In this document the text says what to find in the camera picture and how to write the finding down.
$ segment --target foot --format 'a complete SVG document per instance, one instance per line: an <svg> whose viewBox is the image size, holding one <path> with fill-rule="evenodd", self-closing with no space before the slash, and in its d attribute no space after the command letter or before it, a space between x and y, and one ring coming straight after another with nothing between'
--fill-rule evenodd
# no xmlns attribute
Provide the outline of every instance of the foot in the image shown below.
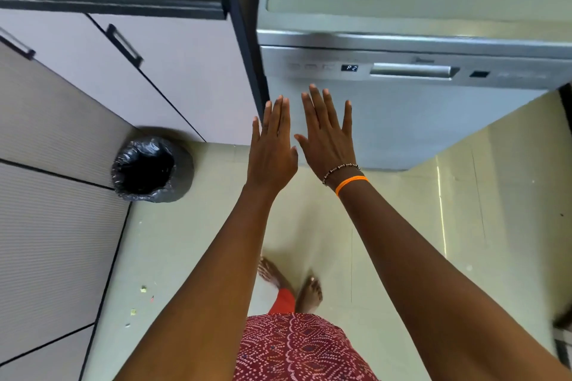
<svg viewBox="0 0 572 381"><path fill-rule="evenodd" d="M314 313L322 302L320 281L310 276L296 300L296 313Z"/></svg>
<svg viewBox="0 0 572 381"><path fill-rule="evenodd" d="M290 282L282 275L274 262L269 261L265 257L260 258L260 263L258 264L258 275L267 282L272 283L278 289L286 288L287 290L290 290L292 295L294 295L294 289Z"/></svg>

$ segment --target stainless steel dishwasher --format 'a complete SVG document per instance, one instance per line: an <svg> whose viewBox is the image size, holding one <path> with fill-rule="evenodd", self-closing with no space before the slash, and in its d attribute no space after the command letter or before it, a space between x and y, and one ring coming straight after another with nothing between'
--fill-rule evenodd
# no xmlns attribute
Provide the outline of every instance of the stainless steel dishwasher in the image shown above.
<svg viewBox="0 0 572 381"><path fill-rule="evenodd" d="M352 101L358 163L409 169L572 80L562 1L260 0L269 93L294 134L300 92L329 88L338 112Z"/></svg>

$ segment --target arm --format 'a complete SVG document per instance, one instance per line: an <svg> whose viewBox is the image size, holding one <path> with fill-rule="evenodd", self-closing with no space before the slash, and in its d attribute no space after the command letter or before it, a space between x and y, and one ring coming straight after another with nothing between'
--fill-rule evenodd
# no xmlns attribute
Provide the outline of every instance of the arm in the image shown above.
<svg viewBox="0 0 572 381"><path fill-rule="evenodd" d="M343 127L332 98L311 86L303 94L308 139L296 135L318 178L355 163L351 104ZM361 175L344 168L328 178ZM499 305L457 271L367 181L340 191L340 200L361 236L377 274L411 334L433 380L570 381L572 375Z"/></svg>
<svg viewBox="0 0 572 381"><path fill-rule="evenodd" d="M116 381L232 379L252 296L268 213L296 174L290 105L268 102L262 132L252 127L247 183L229 218Z"/></svg>

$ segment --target orange wristband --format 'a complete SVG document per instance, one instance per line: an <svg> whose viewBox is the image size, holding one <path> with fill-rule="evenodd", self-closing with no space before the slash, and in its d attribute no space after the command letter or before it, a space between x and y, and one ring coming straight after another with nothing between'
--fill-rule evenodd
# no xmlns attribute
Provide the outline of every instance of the orange wristband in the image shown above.
<svg viewBox="0 0 572 381"><path fill-rule="evenodd" d="M363 175L352 176L351 178L347 178L345 181L342 181L338 186L338 188L336 189L336 196L340 197L340 190L353 181L369 181L369 180Z"/></svg>

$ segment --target red patterned clothing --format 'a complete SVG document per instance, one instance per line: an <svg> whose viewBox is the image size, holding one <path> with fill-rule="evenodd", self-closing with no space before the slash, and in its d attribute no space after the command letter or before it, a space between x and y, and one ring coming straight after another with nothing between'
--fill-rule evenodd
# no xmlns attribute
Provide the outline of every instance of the red patterned clothing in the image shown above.
<svg viewBox="0 0 572 381"><path fill-rule="evenodd" d="M377 380L341 330L308 313L247 319L233 381Z"/></svg>

